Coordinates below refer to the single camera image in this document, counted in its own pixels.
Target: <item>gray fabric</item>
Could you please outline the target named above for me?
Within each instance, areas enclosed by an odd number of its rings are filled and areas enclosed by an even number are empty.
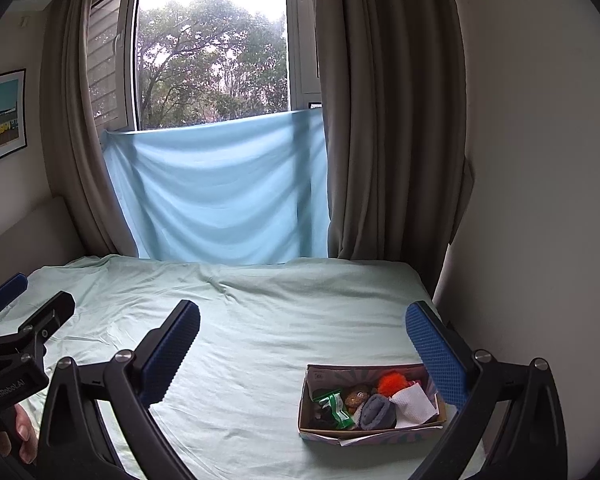
[[[0,235],[0,284],[18,272],[63,266],[84,256],[84,247],[62,197],[34,209]]]
[[[371,396],[360,413],[360,429],[364,431],[395,428],[395,404],[385,396]]]
[[[464,161],[455,0],[312,0],[328,152],[329,255],[398,260],[430,294]]]
[[[92,0],[54,0],[40,75],[46,176],[63,196],[88,254],[138,256],[111,185],[93,121],[87,81]]]

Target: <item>framed poster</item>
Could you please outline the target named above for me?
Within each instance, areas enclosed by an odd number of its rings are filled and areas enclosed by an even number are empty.
[[[24,75],[24,69],[0,74],[0,158],[27,145]]]

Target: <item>mattress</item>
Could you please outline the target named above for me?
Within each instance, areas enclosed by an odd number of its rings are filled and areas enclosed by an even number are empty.
[[[14,332],[58,290],[74,316],[48,341],[45,370],[71,355],[108,361],[135,348],[180,300],[198,304],[200,333],[163,402],[150,411],[199,480],[408,478],[435,441],[335,447],[300,438],[298,402],[307,364],[420,362],[405,309],[430,299],[406,264],[301,258],[271,266],[175,264],[123,256],[45,267],[0,314]],[[39,427],[46,392],[23,406]],[[110,406],[101,403],[126,470],[143,478]],[[451,419],[454,409],[447,407]],[[478,446],[466,476],[484,461]]]

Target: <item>beige curtain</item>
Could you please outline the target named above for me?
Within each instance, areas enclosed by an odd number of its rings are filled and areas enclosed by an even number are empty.
[[[455,0],[313,0],[329,255],[410,264],[433,294],[464,163]]]
[[[53,195],[67,202],[89,254],[138,256],[104,163],[87,81],[92,0],[54,0],[40,76],[40,126]]]

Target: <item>human hand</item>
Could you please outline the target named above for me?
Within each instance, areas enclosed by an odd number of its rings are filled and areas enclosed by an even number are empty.
[[[20,459],[25,464],[30,464],[36,459],[38,454],[38,436],[36,431],[33,429],[33,425],[24,411],[24,408],[19,404],[16,404],[16,432],[22,439],[22,445],[20,446]],[[11,452],[11,441],[7,434],[0,431],[0,454],[7,456]]]

